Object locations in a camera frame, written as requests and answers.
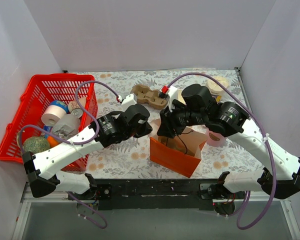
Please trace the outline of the orange paper bag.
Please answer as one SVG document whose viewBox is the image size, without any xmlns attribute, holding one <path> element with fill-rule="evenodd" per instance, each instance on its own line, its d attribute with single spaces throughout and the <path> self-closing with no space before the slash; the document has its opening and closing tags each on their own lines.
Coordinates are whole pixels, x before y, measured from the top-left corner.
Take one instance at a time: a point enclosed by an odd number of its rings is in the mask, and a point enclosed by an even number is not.
<svg viewBox="0 0 300 240">
<path fill-rule="evenodd" d="M 161 120 L 150 122 L 149 158 L 152 162 L 190 178 L 202 157 L 201 151 L 207 141 L 204 133 L 186 127 L 181 135 L 174 138 L 158 136 Z"/>
</svg>

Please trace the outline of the stack of paper cups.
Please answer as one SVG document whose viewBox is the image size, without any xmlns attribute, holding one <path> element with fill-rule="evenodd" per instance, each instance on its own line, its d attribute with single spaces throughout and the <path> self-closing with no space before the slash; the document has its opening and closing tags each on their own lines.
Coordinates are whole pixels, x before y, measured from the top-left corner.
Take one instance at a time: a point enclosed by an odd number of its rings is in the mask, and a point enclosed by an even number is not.
<svg viewBox="0 0 300 240">
<path fill-rule="evenodd" d="M 182 90 L 179 89 L 177 93 L 178 93 L 177 100 L 185 105 L 186 102 L 185 102 L 184 98 L 182 97 Z"/>
</svg>

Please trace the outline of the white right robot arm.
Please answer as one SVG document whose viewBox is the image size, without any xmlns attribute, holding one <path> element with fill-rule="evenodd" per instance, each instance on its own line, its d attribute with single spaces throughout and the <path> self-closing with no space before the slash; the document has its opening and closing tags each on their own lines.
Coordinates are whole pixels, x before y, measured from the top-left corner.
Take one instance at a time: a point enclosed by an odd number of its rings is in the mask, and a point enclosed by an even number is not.
<svg viewBox="0 0 300 240">
<path fill-rule="evenodd" d="M 264 166 L 262 170 L 222 173 L 207 190 L 208 195 L 222 199 L 241 191 L 263 191 L 270 195 L 274 183 L 274 197 L 280 200 L 300 191 L 300 157 L 263 136 L 261 128 L 243 107 L 232 101 L 216 102 L 209 89 L 200 84 L 186 87 L 181 95 L 184 102 L 178 100 L 176 87 L 162 88 L 160 96 L 168 98 L 168 106 L 159 113 L 159 137 L 173 139 L 186 127 L 204 125 L 243 147 Z"/>
</svg>

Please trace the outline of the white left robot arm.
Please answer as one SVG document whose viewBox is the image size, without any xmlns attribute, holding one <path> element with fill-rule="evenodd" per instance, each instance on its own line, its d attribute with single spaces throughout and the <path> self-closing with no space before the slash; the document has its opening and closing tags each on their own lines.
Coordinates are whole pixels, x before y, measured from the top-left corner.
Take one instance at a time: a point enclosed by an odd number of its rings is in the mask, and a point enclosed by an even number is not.
<svg viewBox="0 0 300 240">
<path fill-rule="evenodd" d="M 119 144 L 131 137 L 141 138 L 152 131 L 148 120 L 150 112 L 137 103 L 134 96 L 122 102 L 123 111 L 113 111 L 86 126 L 67 143 L 44 152 L 22 155 L 24 168 L 33 197 L 41 198 L 54 191 L 73 192 L 85 200 L 91 200 L 98 191 L 97 181 L 91 174 L 75 174 L 63 171 L 78 159 Z"/>
</svg>

